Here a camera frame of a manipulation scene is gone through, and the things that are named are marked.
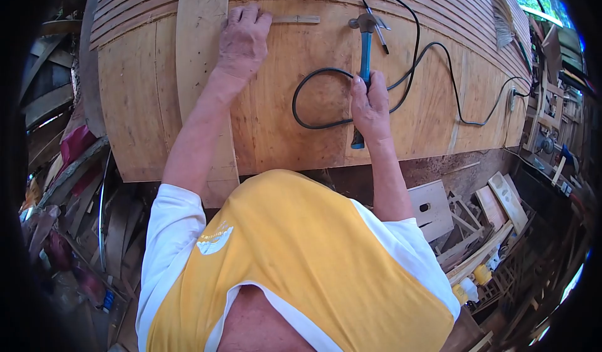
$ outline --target workbench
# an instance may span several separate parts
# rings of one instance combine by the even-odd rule
[[[86,19],[91,27],[82,34],[90,35],[90,49],[98,54],[103,120],[127,182],[161,179],[182,126],[181,109],[196,101],[178,99],[178,1],[98,0],[94,14],[86,10],[84,17],[84,29]],[[372,68],[383,71],[387,84],[392,84],[411,68],[416,26],[410,13],[392,0],[366,1],[392,28],[384,32],[390,55],[377,42],[372,45]],[[434,40],[448,48],[466,120],[483,121],[509,77],[530,78],[514,45],[496,48],[491,0],[403,1],[420,21],[419,50]],[[515,0],[507,1],[518,36],[530,47],[528,20]],[[362,0],[229,0],[228,7],[248,2],[257,2],[275,15],[317,15],[320,23],[271,27],[268,57],[230,110],[234,153],[227,142],[220,141],[218,155],[224,154],[226,164],[210,180],[226,176],[237,181],[238,175],[275,168],[298,171],[370,163],[367,149],[350,147],[353,124],[307,130],[291,112],[293,92],[311,71],[338,67],[358,72],[361,38],[347,22],[365,12]],[[344,76],[312,78],[298,96],[301,119],[323,124],[350,117],[349,84]],[[389,93],[391,106],[401,98],[406,84]],[[511,86],[521,93],[529,89],[520,81],[512,81],[508,90]],[[500,148],[504,142],[518,145],[525,108],[523,99],[517,98],[510,112],[507,94],[502,93],[500,105],[485,126],[461,124],[447,58],[440,47],[432,48],[415,70],[408,98],[391,114],[397,157],[406,160]]]

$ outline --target yellow container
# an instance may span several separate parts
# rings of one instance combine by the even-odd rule
[[[456,284],[451,288],[454,296],[456,296],[460,305],[464,305],[468,301],[468,294],[464,291],[460,284]]]
[[[487,284],[491,278],[491,271],[485,265],[478,265],[477,268],[474,269],[474,278],[477,280],[479,285]]]

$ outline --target shirt logo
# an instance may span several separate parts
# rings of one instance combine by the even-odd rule
[[[207,241],[197,241],[196,246],[199,248],[200,253],[209,255],[220,251],[228,242],[233,229],[234,227],[228,227],[228,224],[224,221],[215,234],[211,236],[201,235],[200,238]]]

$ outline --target hammer head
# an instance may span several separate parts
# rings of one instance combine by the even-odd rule
[[[358,29],[360,32],[374,32],[374,26],[383,29],[391,30],[384,21],[373,13],[362,13],[357,19],[349,20],[349,26],[353,29]]]

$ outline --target blue hammer handle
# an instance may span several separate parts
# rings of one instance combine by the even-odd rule
[[[372,47],[372,33],[362,32],[362,63],[359,68],[359,77],[366,83],[366,91],[370,89],[370,48]],[[353,130],[351,148],[354,150],[364,148],[364,137],[357,130]]]

